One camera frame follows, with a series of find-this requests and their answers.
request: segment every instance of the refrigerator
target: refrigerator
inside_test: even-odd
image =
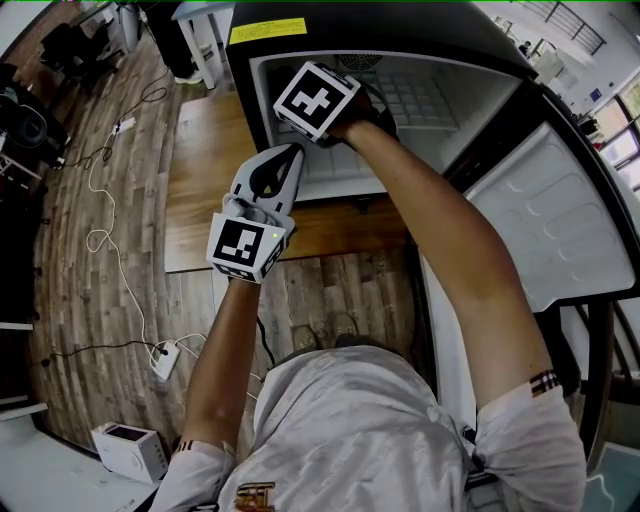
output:
[[[536,83],[516,46],[470,3],[239,3],[234,28],[253,34],[231,40],[227,57],[257,150],[286,142],[305,148],[297,201],[385,193],[348,146],[320,148],[276,118],[282,77],[313,60],[381,92],[400,141],[494,226],[561,382],[582,386],[580,432],[589,455],[608,396],[612,303],[640,295],[640,206],[569,109]],[[457,319],[418,259],[430,384],[454,419],[473,426]],[[574,304],[588,305],[587,382],[576,376],[560,329],[558,308]]]

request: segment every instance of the wooden board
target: wooden board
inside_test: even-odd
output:
[[[210,268],[205,259],[214,212],[236,171],[256,150],[237,94],[182,105],[169,174],[165,271]],[[405,225],[388,197],[363,215],[352,199],[296,205],[297,233],[281,259],[400,247]]]

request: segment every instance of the black fridge top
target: black fridge top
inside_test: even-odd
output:
[[[430,55],[518,77],[535,71],[475,5],[460,3],[238,3],[232,27],[304,18],[307,34],[229,45],[229,59],[318,50]]]

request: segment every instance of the yellow label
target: yellow label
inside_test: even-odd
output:
[[[266,39],[267,37],[296,36],[306,34],[307,26],[304,18],[291,18],[288,20],[263,21],[233,27],[229,44]]]

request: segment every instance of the chair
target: chair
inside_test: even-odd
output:
[[[61,23],[41,41],[44,52],[40,61],[53,71],[63,73],[65,83],[80,84],[90,95],[102,75],[118,71],[109,60],[122,54],[121,50],[98,59],[109,45],[107,27],[108,24],[101,25],[94,36],[89,38],[79,26],[71,27],[67,23]]]

